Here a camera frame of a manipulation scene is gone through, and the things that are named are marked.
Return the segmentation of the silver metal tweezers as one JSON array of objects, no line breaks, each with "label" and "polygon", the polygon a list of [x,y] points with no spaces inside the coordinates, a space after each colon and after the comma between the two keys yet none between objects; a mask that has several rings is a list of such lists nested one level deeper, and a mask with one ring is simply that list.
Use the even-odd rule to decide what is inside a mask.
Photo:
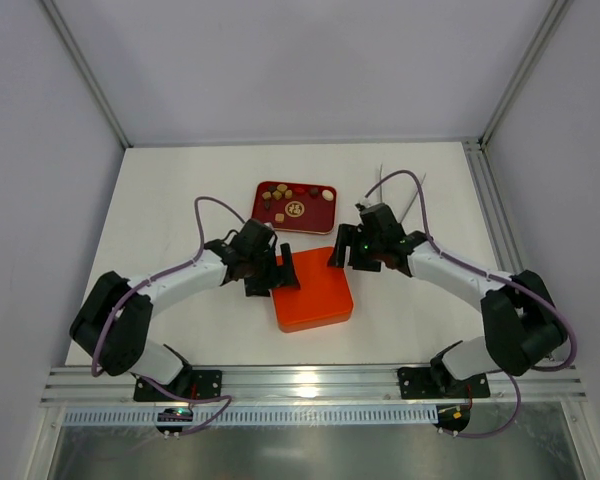
[{"label": "silver metal tweezers", "polygon": [[[377,169],[377,180],[380,181],[384,177],[385,177],[384,165],[380,164],[380,166]],[[426,177],[427,177],[427,173],[418,174],[418,180],[421,185],[423,185],[425,183]],[[384,190],[383,190],[382,186],[378,187],[377,193],[378,193],[379,201],[383,202],[384,201],[384,199],[383,199]],[[398,221],[400,223],[402,223],[406,219],[406,216],[408,215],[409,211],[411,210],[411,208],[413,207],[413,205],[415,204],[417,199],[418,199],[418,191],[417,191],[416,187],[413,187],[412,191],[410,192],[409,196],[407,197],[407,201],[405,202],[405,205],[399,210],[399,214],[396,216],[396,218],[398,219]]]}]

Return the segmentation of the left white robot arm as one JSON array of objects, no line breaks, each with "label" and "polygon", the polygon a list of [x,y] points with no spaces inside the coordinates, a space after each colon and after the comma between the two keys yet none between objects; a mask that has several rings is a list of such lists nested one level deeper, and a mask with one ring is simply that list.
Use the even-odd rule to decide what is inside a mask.
[{"label": "left white robot arm", "polygon": [[90,355],[95,375],[131,373],[182,396],[192,383],[192,366],[172,348],[149,339],[150,323],[193,295],[238,281],[248,297],[300,287],[290,246],[279,245],[275,232],[255,219],[231,239],[210,240],[194,259],[137,284],[114,271],[101,275],[69,334]]}]

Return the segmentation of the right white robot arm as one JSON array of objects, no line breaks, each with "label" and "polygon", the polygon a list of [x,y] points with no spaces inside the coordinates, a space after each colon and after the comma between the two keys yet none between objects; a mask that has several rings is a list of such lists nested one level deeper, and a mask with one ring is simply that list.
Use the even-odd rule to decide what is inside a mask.
[{"label": "right white robot arm", "polygon": [[441,394],[489,372],[521,376],[567,341],[568,330],[537,274],[492,272],[457,259],[428,233],[406,233],[384,203],[360,208],[359,214],[359,224],[339,225],[329,266],[395,270],[445,290],[481,316],[482,335],[431,359],[427,376]]}]

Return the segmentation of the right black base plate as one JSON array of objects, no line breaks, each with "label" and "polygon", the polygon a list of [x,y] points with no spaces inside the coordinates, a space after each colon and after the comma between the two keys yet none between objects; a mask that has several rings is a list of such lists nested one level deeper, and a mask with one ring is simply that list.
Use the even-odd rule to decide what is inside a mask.
[{"label": "right black base plate", "polygon": [[455,379],[444,367],[406,367],[397,370],[403,400],[489,398],[490,387],[485,374],[465,380]]}]

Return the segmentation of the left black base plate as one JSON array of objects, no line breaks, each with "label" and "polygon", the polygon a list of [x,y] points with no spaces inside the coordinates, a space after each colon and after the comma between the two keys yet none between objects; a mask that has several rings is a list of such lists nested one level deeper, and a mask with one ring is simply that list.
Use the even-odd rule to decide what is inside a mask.
[{"label": "left black base plate", "polygon": [[133,400],[135,402],[166,402],[216,400],[221,396],[221,370],[184,367],[168,384],[147,377],[137,377]]}]

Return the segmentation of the dark red metal tray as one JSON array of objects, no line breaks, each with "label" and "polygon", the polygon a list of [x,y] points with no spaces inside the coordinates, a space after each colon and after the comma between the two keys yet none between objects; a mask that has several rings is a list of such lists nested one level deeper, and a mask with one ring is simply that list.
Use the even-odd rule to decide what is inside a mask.
[{"label": "dark red metal tray", "polygon": [[[273,197],[272,208],[269,211],[264,209],[264,200],[262,194],[269,191],[271,194],[276,191],[279,184],[285,184],[287,190],[281,200],[276,201]],[[293,189],[301,187],[305,189],[304,195],[296,195]],[[309,189],[317,187],[319,194],[317,197],[311,197]],[[323,190],[331,190],[334,194],[333,201],[326,201],[322,197]],[[337,190],[328,185],[293,183],[283,181],[263,181],[258,184],[255,191],[251,217],[262,223],[271,223],[276,230],[326,235],[332,232],[336,223],[337,210]],[[285,220],[283,223],[276,223],[274,217],[277,213],[283,213]]]}]

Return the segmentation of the aluminium front rail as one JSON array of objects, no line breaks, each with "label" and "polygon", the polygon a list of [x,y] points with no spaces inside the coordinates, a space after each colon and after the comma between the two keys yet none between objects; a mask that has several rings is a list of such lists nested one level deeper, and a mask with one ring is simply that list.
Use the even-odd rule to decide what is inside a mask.
[{"label": "aluminium front rail", "polygon": [[[416,390],[398,378],[398,364],[219,366],[221,393],[242,403],[397,403],[406,392],[409,403],[451,403]],[[529,371],[513,385],[502,373],[483,381],[490,396],[479,402],[512,402],[519,391],[525,402],[585,401],[584,383],[575,368],[553,374]],[[95,378],[86,366],[51,370],[41,396],[44,406],[126,404],[132,400],[136,379],[130,374]]]}]

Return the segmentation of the orange box lid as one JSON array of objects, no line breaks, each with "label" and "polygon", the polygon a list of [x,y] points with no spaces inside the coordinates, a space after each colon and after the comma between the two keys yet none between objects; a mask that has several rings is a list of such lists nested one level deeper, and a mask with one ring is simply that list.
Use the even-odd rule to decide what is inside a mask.
[{"label": "orange box lid", "polygon": [[278,328],[284,333],[346,322],[354,301],[343,269],[330,267],[332,247],[292,254],[298,287],[273,291]]}]

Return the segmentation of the right aluminium frame rail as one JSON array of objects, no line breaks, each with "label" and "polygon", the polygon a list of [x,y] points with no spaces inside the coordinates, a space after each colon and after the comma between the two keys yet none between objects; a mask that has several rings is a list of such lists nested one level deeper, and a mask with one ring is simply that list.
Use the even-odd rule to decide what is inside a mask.
[{"label": "right aluminium frame rail", "polygon": [[496,263],[501,270],[520,272],[525,269],[522,251],[487,153],[477,138],[462,145]]}]

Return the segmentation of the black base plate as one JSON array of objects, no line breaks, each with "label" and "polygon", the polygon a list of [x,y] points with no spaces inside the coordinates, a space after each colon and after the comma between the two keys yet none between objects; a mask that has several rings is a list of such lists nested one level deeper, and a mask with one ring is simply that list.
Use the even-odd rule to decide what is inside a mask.
[{"label": "black base plate", "polygon": [[133,400],[135,402],[166,402],[216,400],[221,396],[221,370],[184,367],[168,384],[147,377],[137,377]]},{"label": "black base plate", "polygon": [[455,379],[444,367],[406,367],[397,370],[403,400],[489,398],[490,387],[485,374],[465,380]]}]

